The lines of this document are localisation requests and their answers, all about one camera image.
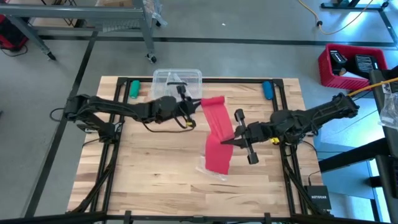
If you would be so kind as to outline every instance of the clear plastic container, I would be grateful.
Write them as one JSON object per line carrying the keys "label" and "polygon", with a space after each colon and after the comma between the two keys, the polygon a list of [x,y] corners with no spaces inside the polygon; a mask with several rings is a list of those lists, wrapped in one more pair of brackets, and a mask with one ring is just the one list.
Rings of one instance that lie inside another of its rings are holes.
{"label": "clear plastic container", "polygon": [[174,96],[177,101],[181,97],[177,92],[177,85],[185,85],[186,96],[193,99],[201,98],[201,71],[198,69],[157,69],[150,88],[152,99],[162,96]]}

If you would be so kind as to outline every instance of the red towel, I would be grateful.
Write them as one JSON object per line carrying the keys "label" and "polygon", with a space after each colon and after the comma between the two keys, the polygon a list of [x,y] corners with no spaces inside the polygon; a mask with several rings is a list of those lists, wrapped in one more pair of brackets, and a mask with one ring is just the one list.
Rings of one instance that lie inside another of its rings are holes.
{"label": "red towel", "polygon": [[221,141],[233,138],[234,131],[224,105],[224,97],[202,99],[201,106],[211,130],[206,140],[205,168],[219,174],[228,174],[233,146],[221,144]]}

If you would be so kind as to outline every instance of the red crate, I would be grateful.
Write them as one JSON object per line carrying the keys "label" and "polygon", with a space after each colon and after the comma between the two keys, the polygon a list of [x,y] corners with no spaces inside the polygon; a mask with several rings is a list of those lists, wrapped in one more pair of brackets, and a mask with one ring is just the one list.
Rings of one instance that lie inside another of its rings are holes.
{"label": "red crate", "polygon": [[355,47],[341,44],[326,44],[326,49],[318,58],[319,73],[321,76],[321,84],[323,86],[343,88],[347,90],[358,90],[369,85],[369,80],[360,78],[348,78],[334,75],[331,71],[330,50],[337,50],[348,60],[354,60],[355,55],[370,55],[377,60],[380,70],[387,69],[386,59],[383,51],[370,47]]}

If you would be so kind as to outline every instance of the gray floor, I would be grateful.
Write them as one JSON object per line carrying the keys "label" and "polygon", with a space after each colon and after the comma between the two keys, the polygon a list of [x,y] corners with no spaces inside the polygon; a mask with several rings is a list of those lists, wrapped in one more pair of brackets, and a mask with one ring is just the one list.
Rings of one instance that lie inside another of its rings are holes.
{"label": "gray floor", "polygon": [[[320,13],[325,30],[335,30],[340,21],[345,24],[358,14],[321,11],[318,8],[321,1],[306,2]],[[352,27],[336,35],[324,36],[313,28],[313,16],[297,1],[167,0],[163,4],[164,19],[169,25],[155,31],[154,35],[158,37],[392,41],[376,12],[365,12]],[[394,9],[390,7],[386,13],[398,30]],[[87,43],[46,41],[58,62],[47,61],[31,43],[27,44],[29,53],[26,55],[9,58],[0,54],[0,110],[4,111],[0,118],[1,219],[19,217],[24,211],[57,126],[49,119],[49,112],[64,105]],[[146,48],[143,43],[97,42],[79,92],[94,95],[102,75],[150,76],[157,68],[197,68],[206,77],[297,77],[307,108],[329,101],[341,91],[320,85],[317,58],[324,47],[193,43],[155,43],[155,47],[158,62],[151,65],[144,58]],[[388,66],[394,67],[398,52],[394,49],[383,51]],[[322,142],[356,147],[366,143],[356,141],[359,134],[368,136],[365,138],[368,141],[377,138],[380,135],[377,113],[365,117],[375,110],[374,104],[367,102],[367,99],[358,101],[362,109],[357,118],[325,125]],[[376,128],[364,132],[369,123],[375,124],[372,127]],[[68,124],[37,215],[65,211],[84,137],[74,124]],[[332,213],[351,217],[347,214],[357,199],[342,197],[333,196]],[[355,218],[371,220],[369,206],[362,208],[351,213]]]}

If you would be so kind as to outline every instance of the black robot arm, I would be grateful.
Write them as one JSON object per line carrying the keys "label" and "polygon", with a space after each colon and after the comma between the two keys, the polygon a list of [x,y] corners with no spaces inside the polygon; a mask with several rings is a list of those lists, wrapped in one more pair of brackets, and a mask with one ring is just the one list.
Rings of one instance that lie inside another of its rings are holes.
{"label": "black robot arm", "polygon": [[[120,124],[107,123],[95,115],[97,112],[128,116],[135,121],[142,123],[162,123],[170,119],[175,119],[181,128],[194,128],[195,121],[190,115],[200,105],[200,99],[185,97],[184,87],[178,88],[182,101],[177,102],[173,96],[163,96],[159,99],[138,104],[120,103],[105,100],[97,96],[78,95],[69,98],[63,111],[64,117],[69,121],[82,121],[78,124],[83,131],[97,131],[99,141],[113,143],[119,137]],[[183,117],[186,126],[178,121],[178,117]]]}
{"label": "black robot arm", "polygon": [[242,109],[235,112],[236,121],[239,126],[235,130],[234,138],[223,141],[223,144],[233,144],[240,148],[248,148],[252,152],[249,162],[256,163],[256,155],[251,144],[264,142],[268,139],[277,138],[277,142],[287,144],[298,144],[308,132],[318,134],[318,130],[325,123],[338,118],[353,118],[358,114],[357,106],[349,96],[342,93],[334,96],[328,103],[315,108],[302,110],[281,110],[271,115],[269,122],[255,122],[244,124]]}

